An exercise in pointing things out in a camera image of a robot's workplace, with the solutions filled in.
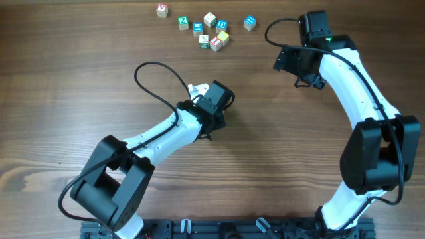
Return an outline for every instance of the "wooden table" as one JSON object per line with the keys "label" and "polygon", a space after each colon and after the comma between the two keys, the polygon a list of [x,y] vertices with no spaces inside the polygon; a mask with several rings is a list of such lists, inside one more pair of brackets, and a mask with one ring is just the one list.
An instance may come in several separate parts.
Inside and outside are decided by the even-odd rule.
{"label": "wooden table", "polygon": [[[272,70],[279,49],[264,30],[281,17],[326,9],[331,29],[354,40],[381,92],[425,125],[422,1],[172,1],[166,19],[156,4],[0,7],[0,238],[78,237],[80,223],[56,205],[62,188],[103,137],[138,135],[171,113],[133,80],[150,60],[187,84],[218,80],[236,101],[213,142],[186,146],[155,170],[142,217],[313,216],[341,182],[351,128],[329,86],[297,89],[296,77]],[[177,24],[178,16],[202,21],[209,11],[229,24],[231,41],[219,52],[200,49],[192,30]],[[247,15],[258,21],[252,32],[242,26]],[[276,25],[270,38],[299,44],[298,27]],[[159,66],[143,68],[139,79],[173,104],[187,97]],[[379,238],[423,238],[424,159],[421,139],[403,202],[367,211]],[[88,215],[69,197],[65,207]]]}

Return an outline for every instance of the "black cable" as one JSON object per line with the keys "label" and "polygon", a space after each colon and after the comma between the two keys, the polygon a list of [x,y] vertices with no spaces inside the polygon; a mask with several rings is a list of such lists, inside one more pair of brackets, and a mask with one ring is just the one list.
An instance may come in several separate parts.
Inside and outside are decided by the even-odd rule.
{"label": "black cable", "polygon": [[201,94],[199,94],[199,95],[197,95],[197,96],[195,96],[193,99],[192,99],[192,102],[194,102],[197,98],[199,98],[199,97],[204,97],[203,95],[201,95]]}
{"label": "black cable", "polygon": [[225,111],[227,108],[229,108],[232,104],[233,104],[233,101],[234,101],[234,99],[235,99],[235,95],[234,95],[234,93],[232,92],[232,101],[229,103],[229,104],[227,104],[227,106],[225,106],[224,108],[223,108],[223,111]]}
{"label": "black cable", "polygon": [[269,29],[275,25],[276,23],[279,23],[281,21],[298,21],[297,19],[291,19],[291,18],[283,18],[283,19],[278,19],[276,21],[274,21],[273,23],[270,23],[270,25],[267,27],[265,33],[264,33],[264,38],[266,39],[266,41],[274,46],[278,46],[278,47],[282,47],[282,48],[291,48],[291,49],[295,49],[295,50],[312,50],[312,51],[316,51],[316,52],[320,52],[323,54],[329,54],[331,56],[334,56],[336,58],[338,58],[339,60],[343,61],[345,64],[347,64],[351,70],[354,70],[354,72],[357,74],[357,76],[361,79],[361,81],[363,82],[363,84],[366,86],[367,90],[369,91],[369,94],[372,96],[372,99],[374,100],[375,104],[377,105],[377,108],[379,110],[379,112],[382,114],[385,124],[387,125],[389,131],[390,131],[390,135],[391,135],[391,141],[395,146],[396,149],[396,154],[397,154],[397,159],[398,159],[398,194],[397,194],[397,198],[395,201],[389,201],[387,199],[384,199],[382,197],[377,197],[377,196],[372,196],[369,197],[367,199],[367,201],[362,205],[362,207],[355,213],[355,215],[350,218],[350,220],[348,220],[340,229],[338,229],[335,232],[339,232],[344,230],[348,225],[350,225],[351,223],[354,222],[354,220],[360,216],[360,214],[364,211],[364,209],[372,203],[373,200],[379,200],[385,204],[391,205],[391,206],[395,206],[398,203],[400,203],[400,201],[403,198],[403,191],[404,191],[404,165],[403,165],[403,160],[402,160],[402,155],[401,155],[401,149],[400,149],[400,143],[398,141],[397,135],[394,131],[394,128],[386,114],[386,112],[384,111],[384,106],[379,102],[379,99],[377,98],[376,94],[373,92],[371,85],[367,82],[366,78],[361,74],[361,72],[359,71],[359,69],[357,69],[357,67],[352,64],[349,60],[347,60],[346,58],[334,53],[334,52],[330,52],[327,50],[321,50],[321,49],[316,49],[316,48],[309,48],[309,47],[302,47],[302,46],[289,46],[286,44],[278,44],[275,42],[272,42],[268,39],[268,31]]}
{"label": "black cable", "polygon": [[145,63],[141,64],[140,66],[138,66],[135,69],[135,72],[134,72],[134,80],[135,80],[135,82],[137,83],[137,85],[142,90],[146,91],[148,94],[150,94],[154,98],[160,100],[161,102],[163,102],[164,104],[166,104],[167,106],[169,106],[174,111],[174,114],[175,114],[175,120],[174,120],[174,122],[166,130],[162,131],[161,133],[157,134],[156,136],[152,137],[151,139],[148,139],[147,141],[145,141],[144,143],[141,143],[140,145],[138,145],[136,147],[133,147],[131,149],[128,149],[124,153],[120,153],[119,155],[114,155],[112,157],[109,157],[109,158],[107,158],[107,159],[105,159],[105,160],[103,160],[103,161],[95,164],[93,167],[91,167],[91,168],[89,168],[89,169],[84,170],[83,172],[81,172],[81,174],[79,174],[79,176],[75,177],[71,182],[69,182],[65,186],[65,188],[62,190],[62,192],[60,193],[59,198],[58,198],[58,208],[63,213],[63,215],[65,215],[65,216],[67,216],[67,217],[69,217],[71,219],[74,219],[74,220],[81,220],[81,221],[86,221],[86,222],[98,222],[98,220],[95,219],[95,218],[85,218],[85,217],[81,217],[81,216],[74,216],[74,215],[70,214],[69,212],[67,212],[65,210],[65,208],[63,207],[63,200],[64,200],[64,197],[65,197],[66,193],[71,189],[72,186],[74,186],[76,184],[76,182],[78,182],[79,180],[83,179],[86,175],[88,175],[92,171],[95,171],[96,169],[102,167],[103,165],[106,165],[108,163],[111,163],[112,161],[115,161],[115,160],[120,159],[122,157],[126,157],[130,153],[132,153],[132,152],[134,152],[134,151],[136,151],[138,149],[141,149],[142,147],[145,147],[147,144],[151,143],[152,141],[154,141],[154,140],[158,139],[159,137],[161,137],[161,136],[165,135],[166,133],[168,133],[179,122],[179,114],[177,113],[176,108],[172,104],[170,104],[168,101],[166,101],[163,98],[157,96],[156,94],[154,94],[153,92],[151,92],[150,90],[148,90],[147,88],[145,88],[144,86],[142,86],[140,84],[139,80],[137,79],[137,72],[139,71],[139,69],[142,68],[145,65],[148,65],[148,64],[157,64],[157,65],[164,66],[167,69],[169,69],[172,73],[174,73],[174,75],[176,75],[178,77],[178,79],[180,80],[180,82],[184,85],[184,87],[185,87],[185,89],[186,89],[186,91],[187,91],[187,93],[189,95],[189,99],[191,98],[191,95],[189,93],[189,89],[186,86],[186,84],[184,83],[184,81],[181,79],[181,77],[178,75],[178,73],[176,73],[176,71],[174,71],[173,69],[171,69],[169,66],[167,66],[165,64],[162,64],[160,62],[145,62]]}

